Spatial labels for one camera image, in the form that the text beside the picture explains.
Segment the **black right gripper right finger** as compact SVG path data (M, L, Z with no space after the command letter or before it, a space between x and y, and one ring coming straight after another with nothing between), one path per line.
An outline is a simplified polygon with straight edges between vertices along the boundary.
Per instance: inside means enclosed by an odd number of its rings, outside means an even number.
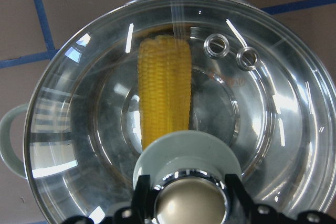
M268 205L256 204L238 175L226 174L225 184L242 206L247 223L276 223L276 211Z

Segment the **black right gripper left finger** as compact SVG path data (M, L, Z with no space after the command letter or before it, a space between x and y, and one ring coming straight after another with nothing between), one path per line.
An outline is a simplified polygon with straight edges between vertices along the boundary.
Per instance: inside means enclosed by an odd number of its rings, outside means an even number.
M150 175L138 177L130 207L115 212L113 223L145 223L154 215L155 190Z

